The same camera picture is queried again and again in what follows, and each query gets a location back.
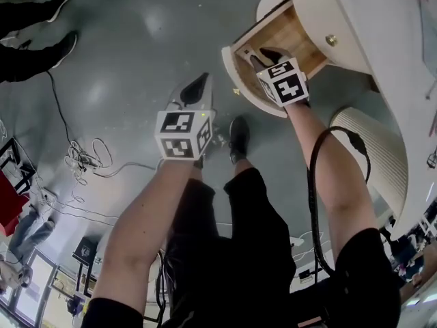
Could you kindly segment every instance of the white cube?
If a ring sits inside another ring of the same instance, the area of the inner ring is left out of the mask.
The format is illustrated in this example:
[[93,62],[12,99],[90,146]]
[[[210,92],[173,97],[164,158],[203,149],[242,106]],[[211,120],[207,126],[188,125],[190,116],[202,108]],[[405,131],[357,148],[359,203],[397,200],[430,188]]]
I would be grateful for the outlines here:
[[257,77],[267,97],[280,107],[309,96],[296,58],[258,72]]
[[211,138],[211,111],[158,112],[155,139],[164,159],[196,161]]

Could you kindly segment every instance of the forearm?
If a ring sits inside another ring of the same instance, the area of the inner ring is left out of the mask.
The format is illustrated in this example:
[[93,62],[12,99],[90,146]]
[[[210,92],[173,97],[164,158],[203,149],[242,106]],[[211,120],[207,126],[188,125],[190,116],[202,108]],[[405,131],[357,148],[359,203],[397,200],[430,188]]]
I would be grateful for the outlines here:
[[[286,110],[309,166],[315,142],[326,127],[305,105],[289,105]],[[376,227],[376,218],[358,163],[333,135],[329,135],[320,148],[315,183],[328,213],[331,238],[334,238],[334,250],[338,255],[359,230]]]
[[109,237],[94,298],[119,301],[144,313],[150,266],[171,227],[192,168],[193,162],[165,162],[123,212]]

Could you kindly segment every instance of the fluted cylinder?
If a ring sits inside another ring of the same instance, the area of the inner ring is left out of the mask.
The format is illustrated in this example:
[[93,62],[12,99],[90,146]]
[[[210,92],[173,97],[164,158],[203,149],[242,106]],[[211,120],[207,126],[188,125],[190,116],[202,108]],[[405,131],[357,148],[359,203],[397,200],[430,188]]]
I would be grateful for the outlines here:
[[[404,207],[408,183],[407,158],[402,138],[377,120],[350,107],[337,113],[331,126],[342,126],[361,136],[371,162],[369,185],[378,191],[395,215],[399,215]],[[366,161],[352,147],[346,134],[334,132],[334,135],[352,153],[365,174]]]

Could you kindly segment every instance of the open drawer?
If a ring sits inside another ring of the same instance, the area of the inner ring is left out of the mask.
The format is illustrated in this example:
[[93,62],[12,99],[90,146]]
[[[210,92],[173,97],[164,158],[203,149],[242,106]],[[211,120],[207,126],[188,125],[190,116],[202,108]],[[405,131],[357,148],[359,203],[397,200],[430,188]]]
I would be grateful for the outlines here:
[[256,54],[265,64],[273,65],[259,52],[262,47],[288,50],[298,60],[308,79],[319,72],[328,60],[303,29],[291,0],[285,1],[232,46],[222,50],[226,70],[240,92],[263,111],[286,118],[286,112],[267,97],[250,64],[250,55]]

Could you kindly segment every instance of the gold knob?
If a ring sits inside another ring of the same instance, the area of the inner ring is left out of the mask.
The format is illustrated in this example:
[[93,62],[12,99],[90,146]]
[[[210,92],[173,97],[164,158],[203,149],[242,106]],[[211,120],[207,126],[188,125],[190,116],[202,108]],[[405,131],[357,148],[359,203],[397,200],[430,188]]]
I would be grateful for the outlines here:
[[337,45],[339,43],[337,37],[332,35],[332,34],[326,36],[325,40],[328,43],[328,45],[332,46],[332,47],[334,47],[335,45]]

